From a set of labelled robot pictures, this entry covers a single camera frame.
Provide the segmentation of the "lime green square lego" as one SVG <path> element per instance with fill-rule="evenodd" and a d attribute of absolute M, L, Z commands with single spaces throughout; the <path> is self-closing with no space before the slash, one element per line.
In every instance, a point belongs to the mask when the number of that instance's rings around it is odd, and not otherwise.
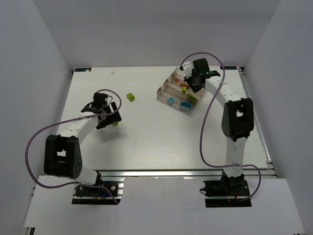
<path fill-rule="evenodd" d="M 186 91 L 187 91 L 187 87 L 186 87 L 186 86 L 182 87 L 181 92 L 182 92 L 183 94 L 186 94 Z"/>

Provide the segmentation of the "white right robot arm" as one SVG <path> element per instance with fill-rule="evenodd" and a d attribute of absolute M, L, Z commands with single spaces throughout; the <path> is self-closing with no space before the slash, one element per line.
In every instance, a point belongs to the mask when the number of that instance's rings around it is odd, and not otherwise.
<path fill-rule="evenodd" d="M 213 94 L 223 107 L 222 132 L 226 137 L 226 159 L 222 167 L 223 180 L 229 184 L 244 180 L 244 149 L 250 132 L 254 129 L 253 101 L 232 91 L 216 70 L 210 70 L 205 58 L 182 65 L 185 81 L 193 92 L 205 89 Z"/>

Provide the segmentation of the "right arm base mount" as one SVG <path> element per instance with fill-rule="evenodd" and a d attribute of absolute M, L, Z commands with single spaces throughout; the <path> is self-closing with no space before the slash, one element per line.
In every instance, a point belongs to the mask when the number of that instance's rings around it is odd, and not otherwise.
<path fill-rule="evenodd" d="M 204 181 L 204 187 L 199 191 L 205 196 L 205 206 L 207 208 L 247 208 L 252 207 L 247 181 L 244 180 L 241 186 L 230 191 L 222 186 L 221 181 Z"/>

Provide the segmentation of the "lime green long lego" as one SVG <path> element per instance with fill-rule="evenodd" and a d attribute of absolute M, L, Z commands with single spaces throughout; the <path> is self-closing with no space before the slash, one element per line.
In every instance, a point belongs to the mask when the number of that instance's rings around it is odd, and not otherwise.
<path fill-rule="evenodd" d="M 187 97 L 188 99 L 191 101 L 191 102 L 196 102 L 198 99 L 196 97 L 194 97 L 191 93 L 188 93 L 187 94 Z"/>

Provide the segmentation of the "small light blue lego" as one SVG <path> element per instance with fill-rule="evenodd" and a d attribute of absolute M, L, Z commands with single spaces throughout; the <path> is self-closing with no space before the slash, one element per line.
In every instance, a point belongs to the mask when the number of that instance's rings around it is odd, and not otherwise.
<path fill-rule="evenodd" d="M 172 97 L 170 97 L 170 98 L 167 99 L 167 103 L 169 105 L 173 105 L 175 103 L 175 100 Z"/>

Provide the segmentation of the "lime green lego brick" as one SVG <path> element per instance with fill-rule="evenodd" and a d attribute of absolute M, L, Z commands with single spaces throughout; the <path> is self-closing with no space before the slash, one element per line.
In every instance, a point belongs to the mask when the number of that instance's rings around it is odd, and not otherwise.
<path fill-rule="evenodd" d="M 130 102 L 132 102 L 132 101 L 135 100 L 135 96 L 134 96 L 132 93 L 128 93 L 128 94 L 126 95 L 126 97 L 127 97 L 127 99 L 128 99 Z"/>

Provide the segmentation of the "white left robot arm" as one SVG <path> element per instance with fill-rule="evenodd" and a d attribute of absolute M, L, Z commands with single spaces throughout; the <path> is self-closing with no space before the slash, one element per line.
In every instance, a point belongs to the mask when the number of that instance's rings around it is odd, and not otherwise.
<path fill-rule="evenodd" d="M 44 173 L 81 184 L 101 186 L 100 174 L 83 165 L 80 145 L 93 130 L 119 123 L 122 118 L 115 102 L 108 101 L 107 89 L 97 91 L 93 101 L 81 110 L 81 117 L 63 132 L 45 141 Z"/>

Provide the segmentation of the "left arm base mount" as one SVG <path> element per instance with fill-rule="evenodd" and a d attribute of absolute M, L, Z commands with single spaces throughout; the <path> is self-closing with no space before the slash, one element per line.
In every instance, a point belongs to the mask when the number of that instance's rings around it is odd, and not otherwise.
<path fill-rule="evenodd" d="M 73 205 L 118 205 L 122 198 L 123 181 L 109 179 L 98 172 L 96 188 L 83 184 L 75 185 Z"/>

